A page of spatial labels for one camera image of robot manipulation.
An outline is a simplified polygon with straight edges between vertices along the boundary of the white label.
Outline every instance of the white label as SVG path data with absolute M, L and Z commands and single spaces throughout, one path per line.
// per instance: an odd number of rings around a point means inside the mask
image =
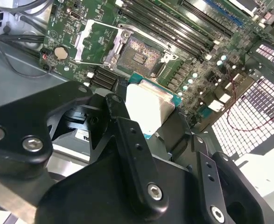
M 89 132 L 77 129 L 75 137 L 77 139 L 89 142 Z

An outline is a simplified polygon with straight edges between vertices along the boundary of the sata port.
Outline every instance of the sata port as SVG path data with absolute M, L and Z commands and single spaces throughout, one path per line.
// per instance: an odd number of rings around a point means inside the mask
M 78 15 L 78 14 L 76 14 L 76 13 L 74 13 L 74 12 L 71 12 L 71 13 L 70 13 L 70 16 L 72 16 L 72 17 L 75 18 L 76 20 L 80 20 L 80 19 L 81 19 L 81 16 Z

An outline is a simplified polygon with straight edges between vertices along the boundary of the motherboard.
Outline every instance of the motherboard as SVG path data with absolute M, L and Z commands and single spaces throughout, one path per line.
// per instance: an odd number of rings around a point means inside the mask
M 138 73 L 181 97 L 194 126 L 250 87 L 246 55 L 274 46 L 272 24 L 274 0 L 56 0 L 40 62 L 92 88 Z

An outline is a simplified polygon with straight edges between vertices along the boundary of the red wire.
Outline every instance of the red wire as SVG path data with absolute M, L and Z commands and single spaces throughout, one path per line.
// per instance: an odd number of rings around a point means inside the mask
M 233 105 L 235 105 L 235 103 L 236 103 L 236 101 L 237 101 L 233 79 L 232 79 L 232 81 L 231 81 L 231 84 L 232 84 L 232 91 L 233 91 L 233 95 L 234 95 L 234 102 L 233 102 L 233 104 L 232 104 L 232 106 L 233 106 Z M 258 127 L 255 127 L 255 128 L 252 128 L 252 129 L 239 129 L 239 128 L 234 127 L 232 124 L 230 124 L 230 121 L 229 121 L 229 115 L 230 115 L 230 110 L 231 110 L 232 106 L 231 106 L 231 107 L 228 109 L 228 111 L 227 111 L 227 123 L 228 123 L 229 126 L 230 126 L 232 129 L 234 129 L 234 130 L 242 131 L 242 132 L 251 132 L 251 131 L 255 131 L 255 130 L 258 130 L 258 129 L 262 128 L 262 127 L 265 126 L 268 122 L 274 120 L 274 116 L 273 116 L 273 117 L 270 118 L 270 120 L 266 121 L 264 124 L 262 124 L 262 125 L 260 125 L 260 126 L 258 126 Z

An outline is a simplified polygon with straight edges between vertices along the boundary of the green circuit board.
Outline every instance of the green circuit board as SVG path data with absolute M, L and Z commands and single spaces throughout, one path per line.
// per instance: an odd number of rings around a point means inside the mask
M 259 24 L 274 16 L 274 0 L 251 2 L 257 20 L 229 0 L 56 0 L 40 62 L 106 88 L 109 77 L 94 81 L 97 70 L 127 79 L 137 72 L 181 96 L 194 125 L 205 107 L 200 102 L 242 71 L 250 48 L 259 40 L 274 45 L 266 21 Z

